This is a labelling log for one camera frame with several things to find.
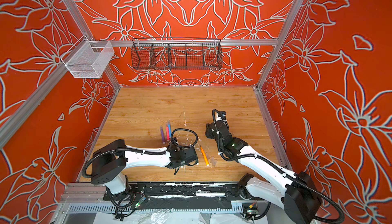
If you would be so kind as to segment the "purple marker pen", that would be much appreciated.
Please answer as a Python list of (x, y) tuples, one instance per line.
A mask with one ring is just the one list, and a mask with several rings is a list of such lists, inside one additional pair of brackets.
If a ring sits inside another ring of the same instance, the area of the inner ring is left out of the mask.
[(162, 143), (165, 144), (166, 143), (166, 139), (165, 139), (165, 133), (164, 133), (164, 130), (163, 130), (163, 126), (160, 126), (160, 134), (161, 134)]

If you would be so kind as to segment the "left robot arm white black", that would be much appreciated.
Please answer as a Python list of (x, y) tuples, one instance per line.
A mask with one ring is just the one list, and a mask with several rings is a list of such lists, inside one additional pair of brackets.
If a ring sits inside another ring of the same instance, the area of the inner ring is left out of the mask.
[(94, 152), (82, 168), (82, 176), (93, 185), (103, 185), (113, 195), (129, 192), (128, 178), (123, 170), (133, 167), (157, 166), (178, 171), (182, 166), (194, 166), (199, 158), (193, 146), (170, 143), (161, 148), (127, 146), (118, 139)]

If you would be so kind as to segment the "pink marker pen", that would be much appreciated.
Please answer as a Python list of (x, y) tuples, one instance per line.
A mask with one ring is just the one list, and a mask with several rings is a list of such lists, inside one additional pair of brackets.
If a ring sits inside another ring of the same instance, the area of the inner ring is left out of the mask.
[(167, 124), (165, 128), (166, 128), (166, 140), (170, 141), (170, 126)]

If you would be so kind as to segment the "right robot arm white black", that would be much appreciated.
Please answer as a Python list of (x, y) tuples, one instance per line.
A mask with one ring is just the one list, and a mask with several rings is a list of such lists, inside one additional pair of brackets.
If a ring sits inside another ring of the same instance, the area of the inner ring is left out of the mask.
[(223, 121), (208, 123), (205, 135), (215, 140), (218, 152), (226, 161), (236, 161), (252, 169), (271, 184), (264, 187), (255, 176), (244, 177), (250, 195), (280, 207), (296, 224), (310, 224), (315, 219), (322, 200), (308, 174), (303, 171), (297, 174), (270, 161), (244, 140), (232, 136)]

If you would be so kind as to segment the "blue marker pen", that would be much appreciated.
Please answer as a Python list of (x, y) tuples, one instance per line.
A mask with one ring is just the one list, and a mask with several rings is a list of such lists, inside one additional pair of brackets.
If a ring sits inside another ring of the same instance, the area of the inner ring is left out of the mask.
[(166, 124), (166, 132), (167, 132), (167, 137), (168, 137), (168, 139), (170, 139), (170, 137), (171, 137), (171, 132), (172, 132), (170, 121), (168, 121), (167, 124)]

